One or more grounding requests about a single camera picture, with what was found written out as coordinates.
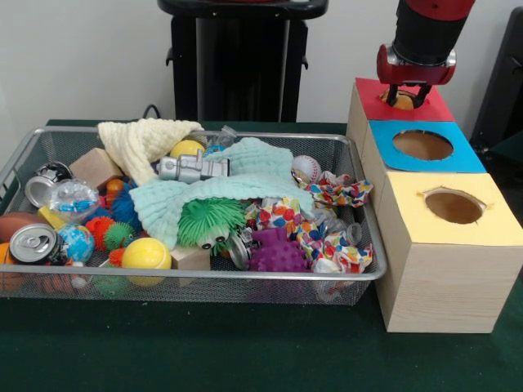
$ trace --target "yellow plastic ball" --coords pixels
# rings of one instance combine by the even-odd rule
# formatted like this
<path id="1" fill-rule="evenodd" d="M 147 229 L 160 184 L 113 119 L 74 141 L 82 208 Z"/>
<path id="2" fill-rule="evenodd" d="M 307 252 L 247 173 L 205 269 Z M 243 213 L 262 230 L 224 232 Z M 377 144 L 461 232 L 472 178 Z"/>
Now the yellow plastic ball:
<path id="1" fill-rule="evenodd" d="M 150 270 L 169 270 L 172 258 L 169 249 L 156 238 L 140 238 L 131 243 L 123 253 L 123 268 L 146 268 Z M 162 282 L 164 277 L 128 277 L 137 286 L 150 287 Z"/>
<path id="2" fill-rule="evenodd" d="M 172 147 L 170 155 L 173 158 L 178 158 L 180 155 L 197 155 L 199 149 L 201 149 L 203 152 L 205 151 L 205 147 L 203 147 L 197 141 L 182 140 Z"/>

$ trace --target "metal basket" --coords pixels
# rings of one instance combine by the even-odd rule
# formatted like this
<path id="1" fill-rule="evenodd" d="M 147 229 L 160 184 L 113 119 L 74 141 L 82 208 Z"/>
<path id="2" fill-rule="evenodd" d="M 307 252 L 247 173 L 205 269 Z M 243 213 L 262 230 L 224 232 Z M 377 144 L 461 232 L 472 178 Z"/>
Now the metal basket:
<path id="1" fill-rule="evenodd" d="M 217 134 L 201 133 L 205 136 Z M 294 155 L 310 155 L 324 170 L 335 174 L 348 173 L 357 180 L 364 178 L 355 146 L 343 136 L 239 133 L 239 137 L 245 136 L 258 137 L 271 145 L 290 149 Z M 50 161 L 69 165 L 94 147 L 103 148 L 96 128 L 45 127 L 29 133 L 0 172 L 0 213 L 36 212 L 23 191 L 34 169 Z M 361 246 L 373 244 L 374 259 L 363 274 L 238 271 L 231 261 L 220 257 L 213 257 L 210 271 L 106 269 L 97 267 L 107 260 L 107 254 L 95 252 L 86 267 L 0 265 L 0 283 L 8 278 L 24 280 L 22 287 L 13 292 L 2 291 L 0 284 L 0 296 L 354 305 L 370 282 L 385 273 L 387 260 L 370 204 L 359 209 L 343 207 L 340 217 L 349 223 L 358 221 L 362 224 L 364 238 Z M 136 281 L 135 278 L 146 281 L 148 277 L 160 277 L 161 283 L 152 287 L 129 283 Z M 78 278 L 87 282 L 83 289 L 71 284 Z M 104 283 L 108 281 L 117 289 L 107 289 Z"/>

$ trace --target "blue globe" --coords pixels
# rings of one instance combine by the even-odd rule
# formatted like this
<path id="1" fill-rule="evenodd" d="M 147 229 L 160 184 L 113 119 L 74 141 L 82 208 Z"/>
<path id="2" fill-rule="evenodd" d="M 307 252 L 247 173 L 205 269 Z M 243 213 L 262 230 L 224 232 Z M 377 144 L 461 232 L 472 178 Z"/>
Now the blue globe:
<path id="1" fill-rule="evenodd" d="M 95 239 L 86 227 L 68 224 L 58 230 L 67 247 L 67 256 L 74 262 L 87 263 L 95 249 Z"/>

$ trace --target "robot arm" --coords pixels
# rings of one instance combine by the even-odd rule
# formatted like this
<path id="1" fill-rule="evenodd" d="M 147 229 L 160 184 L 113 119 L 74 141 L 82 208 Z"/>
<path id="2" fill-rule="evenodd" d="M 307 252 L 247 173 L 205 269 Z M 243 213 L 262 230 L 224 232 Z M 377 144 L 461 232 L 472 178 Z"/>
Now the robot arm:
<path id="1" fill-rule="evenodd" d="M 434 85 L 449 82 L 456 69 L 454 45 L 475 0 L 400 0 L 396 38 L 381 45 L 378 77 L 391 85 L 387 103 L 396 103 L 398 86 L 420 86 L 413 106 L 421 106 Z"/>

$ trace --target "light green cloth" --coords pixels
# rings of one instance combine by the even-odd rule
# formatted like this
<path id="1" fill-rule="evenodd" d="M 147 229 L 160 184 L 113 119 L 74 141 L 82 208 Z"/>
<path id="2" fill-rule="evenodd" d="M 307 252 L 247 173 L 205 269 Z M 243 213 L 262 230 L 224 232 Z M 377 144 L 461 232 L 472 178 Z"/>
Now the light green cloth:
<path id="1" fill-rule="evenodd" d="M 311 195 L 299 189 L 291 176 L 293 155 L 288 149 L 273 147 L 259 139 L 245 138 L 209 157 L 212 160 L 228 158 L 231 176 L 215 177 L 191 185 L 154 179 L 130 192 L 144 230 L 169 249 L 177 245 L 181 211 L 191 200 L 290 197 L 299 200 L 302 215 L 313 217 L 314 201 Z"/>

